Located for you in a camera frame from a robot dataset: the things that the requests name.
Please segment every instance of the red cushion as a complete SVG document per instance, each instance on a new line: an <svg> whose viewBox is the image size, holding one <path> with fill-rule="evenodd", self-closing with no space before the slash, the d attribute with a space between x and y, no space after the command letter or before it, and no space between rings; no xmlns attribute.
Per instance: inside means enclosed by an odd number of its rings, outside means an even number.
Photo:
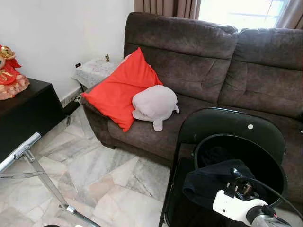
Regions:
<svg viewBox="0 0 303 227"><path fill-rule="evenodd" d="M138 48L102 83L83 93L83 97L126 132L134 122L133 96L155 85L163 84Z"/></svg>

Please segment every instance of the curtain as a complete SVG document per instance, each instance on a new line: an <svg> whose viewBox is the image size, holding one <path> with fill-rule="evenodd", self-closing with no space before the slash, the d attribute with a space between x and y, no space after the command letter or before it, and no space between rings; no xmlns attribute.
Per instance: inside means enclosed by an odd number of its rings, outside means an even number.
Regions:
<svg viewBox="0 0 303 227"><path fill-rule="evenodd" d="M199 18L201 0L134 0L136 12L168 17Z"/></svg>
<svg viewBox="0 0 303 227"><path fill-rule="evenodd" d="M303 29L303 0L291 0L276 27Z"/></svg>

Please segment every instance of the sofa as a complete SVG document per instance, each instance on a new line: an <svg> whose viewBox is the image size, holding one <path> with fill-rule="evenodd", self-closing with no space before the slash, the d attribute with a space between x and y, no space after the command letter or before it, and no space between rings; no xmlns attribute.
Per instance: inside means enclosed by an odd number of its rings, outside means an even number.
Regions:
<svg viewBox="0 0 303 227"><path fill-rule="evenodd" d="M123 148L167 166L181 124L193 111L222 107L265 118L285 137L288 199L302 211L302 40L302 30L238 32L232 26L134 12L126 22L124 56L141 48L159 79L176 93L180 113L165 120L160 132L154 131L151 122L136 120L124 133L82 99L84 111L104 146ZM188 156L193 149L186 144L181 153Z"/></svg>

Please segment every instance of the stuffed animal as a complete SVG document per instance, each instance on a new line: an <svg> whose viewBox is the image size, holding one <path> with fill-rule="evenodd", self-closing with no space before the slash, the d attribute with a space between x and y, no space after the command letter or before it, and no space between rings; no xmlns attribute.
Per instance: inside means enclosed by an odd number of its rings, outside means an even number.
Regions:
<svg viewBox="0 0 303 227"><path fill-rule="evenodd" d="M13 98L29 85L28 79L15 68L20 68L15 53L0 45L0 100Z"/></svg>
<svg viewBox="0 0 303 227"><path fill-rule="evenodd" d="M155 131L162 131L163 121L175 110L180 112L176 94L168 87L156 85L145 89L133 97L133 117L153 122Z"/></svg>

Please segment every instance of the window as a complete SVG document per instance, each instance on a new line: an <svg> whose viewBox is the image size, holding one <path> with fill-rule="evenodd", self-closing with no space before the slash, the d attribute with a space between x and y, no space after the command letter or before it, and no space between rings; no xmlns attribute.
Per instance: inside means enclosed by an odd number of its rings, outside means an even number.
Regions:
<svg viewBox="0 0 303 227"><path fill-rule="evenodd" d="M202 0L199 20L242 28L275 27L288 0Z"/></svg>

